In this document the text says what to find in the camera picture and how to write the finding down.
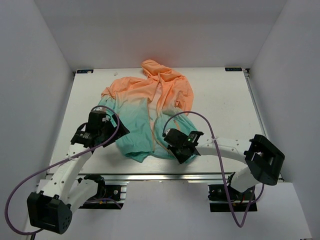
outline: teal fabric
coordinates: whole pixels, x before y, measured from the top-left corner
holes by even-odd
[[[162,144],[161,146],[153,138],[146,98],[142,99],[138,105],[130,104],[128,102],[120,105],[112,97],[104,96],[99,102],[99,105],[104,105],[113,109],[118,114],[124,126],[130,131],[129,134],[115,141],[123,155],[132,158],[139,163],[142,163],[148,155],[163,159],[175,159],[175,157],[164,148],[167,147],[168,144],[164,141],[162,132],[166,121],[174,114],[181,112],[179,108],[176,108],[174,112],[167,114],[162,112],[155,120],[153,129],[154,138]],[[180,131],[187,135],[191,131],[197,130],[184,114],[176,116],[174,120],[172,119],[167,124],[167,129],[177,129],[178,125]]]

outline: garment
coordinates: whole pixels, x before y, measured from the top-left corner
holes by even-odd
[[[192,88],[184,75],[153,60],[144,61],[141,67],[147,79],[116,79],[102,92],[99,105],[112,108],[130,131],[116,141],[122,154],[140,163],[148,155],[173,159],[162,137],[163,127],[170,116],[191,110]],[[185,134],[196,131],[183,114],[170,121],[167,128]]]

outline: orange fabric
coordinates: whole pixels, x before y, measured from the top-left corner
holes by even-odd
[[[177,107],[182,111],[191,110],[194,93],[184,75],[153,60],[144,61],[141,67],[147,79],[132,76],[116,79],[101,96],[111,96],[121,103],[141,98],[152,101],[160,83],[162,93],[156,106],[158,115],[170,107]]]

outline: gray wall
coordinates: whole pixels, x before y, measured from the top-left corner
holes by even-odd
[[[286,0],[35,0],[77,68],[251,67]]]
[[[72,72],[33,0],[0,7],[0,239],[20,237],[5,223],[11,190],[47,166],[72,84]],[[10,216],[23,230],[26,199],[39,177],[13,198]]]
[[[289,0],[251,69],[262,117],[320,239],[320,1]]]

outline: black label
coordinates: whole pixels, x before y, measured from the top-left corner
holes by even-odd
[[[93,72],[93,69],[81,69],[76,71],[77,74],[92,74]]]
[[[242,72],[241,67],[225,67],[224,70],[226,72]]]

